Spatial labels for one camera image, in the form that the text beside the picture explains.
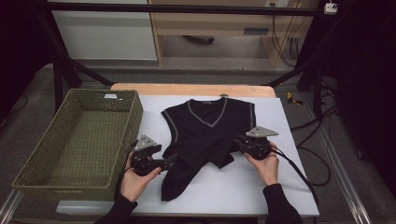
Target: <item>black sleeve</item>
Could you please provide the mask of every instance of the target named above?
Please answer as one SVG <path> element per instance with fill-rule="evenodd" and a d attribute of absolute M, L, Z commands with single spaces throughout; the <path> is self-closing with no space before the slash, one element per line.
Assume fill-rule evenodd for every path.
<path fill-rule="evenodd" d="M 280 184 L 262 190 L 268 204 L 266 224 L 303 224 L 297 210 L 289 203 Z"/>
<path fill-rule="evenodd" d="M 97 220 L 95 223 L 127 223 L 129 216 L 136 207 L 137 203 L 131 203 L 125 197 L 120 195 L 120 197 L 118 197 L 117 201 L 114 203 L 113 207 L 111 207 L 107 215 Z"/>

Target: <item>white table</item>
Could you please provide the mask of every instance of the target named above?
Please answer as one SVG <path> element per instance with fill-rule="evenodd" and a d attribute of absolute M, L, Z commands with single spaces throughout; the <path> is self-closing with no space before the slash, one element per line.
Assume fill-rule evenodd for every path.
<path fill-rule="evenodd" d="M 173 105 L 194 100 L 215 100 L 218 96 L 197 95 L 140 95 L 144 114 L 139 131 L 163 145 L 162 157 L 169 146 L 171 135 L 161 111 Z M 255 104 L 257 125 L 274 130 L 278 136 L 269 137 L 304 173 L 282 104 L 277 98 L 233 97 Z M 262 195 L 264 185 L 253 166 L 239 152 L 233 153 L 234 161 L 222 169 L 209 163 L 191 181 L 186 190 L 171 202 L 161 201 L 161 185 L 166 173 L 162 172 L 149 183 L 133 211 L 141 216 L 201 216 L 201 217 L 260 217 L 268 213 Z M 312 194 L 303 180 L 283 158 L 279 158 L 279 182 L 289 202 L 302 217 L 318 216 Z M 61 201 L 58 213 L 72 216 L 103 216 L 111 208 L 111 202 Z"/>

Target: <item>wicker basket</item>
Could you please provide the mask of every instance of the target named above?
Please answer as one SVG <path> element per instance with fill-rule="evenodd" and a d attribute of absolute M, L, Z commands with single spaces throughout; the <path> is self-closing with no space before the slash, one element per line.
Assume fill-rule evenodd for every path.
<path fill-rule="evenodd" d="M 46 200 L 112 201 L 142 115 L 137 91 L 71 90 L 12 187 Z"/>

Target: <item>metal frame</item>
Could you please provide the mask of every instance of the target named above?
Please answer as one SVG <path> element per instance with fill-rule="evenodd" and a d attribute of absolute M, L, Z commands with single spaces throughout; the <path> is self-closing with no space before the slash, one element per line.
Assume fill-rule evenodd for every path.
<path fill-rule="evenodd" d="M 26 19 L 31 23 L 35 33 L 42 40 L 43 46 L 52 59 L 54 69 L 55 101 L 56 108 L 59 108 L 63 100 L 62 78 L 71 88 L 79 88 L 81 80 L 77 71 L 80 71 L 89 77 L 92 77 L 104 85 L 111 86 L 114 82 L 101 77 L 84 65 L 77 63 L 67 53 L 62 38 L 53 30 L 46 13 L 52 10 L 63 11 L 106 11 L 106 12 L 161 12 L 161 13 L 204 13 L 204 14 L 238 14 L 238 15 L 277 15 L 277 16 L 306 16 L 316 17 L 323 16 L 322 10 L 317 8 L 277 8 L 277 7 L 210 7 L 210 6 L 180 6 L 180 5 L 137 5 L 137 4 L 86 4 L 86 3 L 49 3 L 45 0 L 23 1 L 16 0 L 21 10 L 25 11 Z M 281 79 L 267 84 L 276 86 L 284 80 L 294 77 L 295 75 L 308 69 L 312 63 L 305 63 L 295 68 Z M 0 210 L 1 224 L 6 224 L 12 218 L 12 215 L 23 193 L 18 190 L 12 190 L 8 195 L 6 202 Z M 360 210 L 363 216 L 366 215 L 364 207 Z"/>

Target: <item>wooden board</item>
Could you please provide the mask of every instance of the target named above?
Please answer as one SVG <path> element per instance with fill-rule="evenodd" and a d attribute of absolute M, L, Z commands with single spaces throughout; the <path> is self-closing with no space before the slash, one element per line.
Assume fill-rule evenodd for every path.
<path fill-rule="evenodd" d="M 144 95 L 209 95 L 243 97 L 276 97 L 274 89 L 268 86 L 248 85 L 195 85 L 195 84 L 153 84 L 117 83 L 111 90 L 136 90 Z"/>

